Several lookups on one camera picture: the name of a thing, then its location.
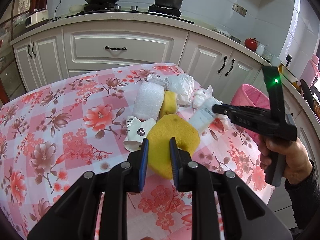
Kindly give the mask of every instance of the human hand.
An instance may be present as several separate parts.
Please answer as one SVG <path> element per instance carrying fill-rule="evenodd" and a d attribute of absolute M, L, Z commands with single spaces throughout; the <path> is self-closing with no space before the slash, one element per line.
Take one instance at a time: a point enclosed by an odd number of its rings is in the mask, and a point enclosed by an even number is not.
<path fill-rule="evenodd" d="M 285 155 L 286 167 L 283 176 L 289 183 L 296 185 L 307 178 L 312 172 L 312 164 L 308 152 L 299 138 L 295 142 L 280 138 L 269 138 L 259 135 L 260 167 L 268 168 L 271 159 L 268 157 L 270 151 Z"/>

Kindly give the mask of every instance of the black cabinet handle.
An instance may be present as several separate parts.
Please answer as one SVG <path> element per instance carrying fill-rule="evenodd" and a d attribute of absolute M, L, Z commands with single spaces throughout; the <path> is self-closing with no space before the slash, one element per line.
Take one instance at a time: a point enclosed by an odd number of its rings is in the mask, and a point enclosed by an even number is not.
<path fill-rule="evenodd" d="M 35 52 L 33 51 L 33 47 L 35 46 L 35 43 L 33 42 L 32 43 L 32 53 L 33 53 L 33 55 L 35 56 L 35 57 L 37 57 L 37 55 L 35 54 Z"/>
<path fill-rule="evenodd" d="M 226 73 L 226 76 L 228 76 L 228 74 L 231 72 L 231 70 L 233 69 L 233 64 L 235 62 L 235 59 L 232 60 L 232 65 L 231 68 L 229 69 L 229 71 Z"/>
<path fill-rule="evenodd" d="M 28 54 L 29 54 L 30 58 L 32 58 L 29 50 L 30 50 L 30 44 L 28 44 Z"/>
<path fill-rule="evenodd" d="M 105 49 L 111 49 L 111 50 L 127 50 L 127 48 L 110 48 L 109 46 L 105 46 Z"/>
<path fill-rule="evenodd" d="M 227 60 L 227 56 L 224 56 L 224 63 L 222 65 L 222 68 L 218 70 L 218 74 L 220 74 L 221 70 L 226 66 L 226 60 Z"/>

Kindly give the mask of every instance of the pink container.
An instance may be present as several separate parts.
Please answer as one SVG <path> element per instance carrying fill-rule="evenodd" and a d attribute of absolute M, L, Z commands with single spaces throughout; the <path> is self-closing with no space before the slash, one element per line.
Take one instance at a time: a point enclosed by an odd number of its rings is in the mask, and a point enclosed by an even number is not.
<path fill-rule="evenodd" d="M 318 64 L 319 58 L 316 55 L 313 55 L 312 59 L 308 61 L 301 77 L 299 78 L 298 85 L 301 85 L 300 80 L 303 79 L 308 84 L 308 87 L 311 87 L 315 77 L 320 76 Z"/>
<path fill-rule="evenodd" d="M 233 106 L 256 106 L 270 109 L 269 98 L 260 90 L 249 84 L 243 84 L 238 88 L 230 104 Z M 247 129 L 245 129 L 245 131 L 250 135 L 253 141 L 259 145 L 258 134 Z"/>

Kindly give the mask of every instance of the glass door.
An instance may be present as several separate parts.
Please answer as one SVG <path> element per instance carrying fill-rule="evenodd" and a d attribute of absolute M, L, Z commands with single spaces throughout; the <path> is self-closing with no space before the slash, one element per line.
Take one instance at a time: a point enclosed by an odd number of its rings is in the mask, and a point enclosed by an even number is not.
<path fill-rule="evenodd" d="M 29 5 L 30 0 L 12 0 L 0 19 L 0 106 L 26 93 L 10 42 L 25 33 Z"/>

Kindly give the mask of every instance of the white mug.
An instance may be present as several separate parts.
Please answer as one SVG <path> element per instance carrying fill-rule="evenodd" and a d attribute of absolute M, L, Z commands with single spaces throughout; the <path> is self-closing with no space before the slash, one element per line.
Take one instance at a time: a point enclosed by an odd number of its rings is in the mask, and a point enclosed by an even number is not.
<path fill-rule="evenodd" d="M 281 59 L 279 59 L 279 57 L 277 57 L 276 55 L 270 54 L 268 56 L 268 60 L 270 61 L 271 66 L 273 67 L 279 67 L 281 64 Z"/>
<path fill-rule="evenodd" d="M 256 53 L 261 57 L 263 55 L 263 52 L 264 52 L 264 45 L 260 43 L 256 49 Z"/>

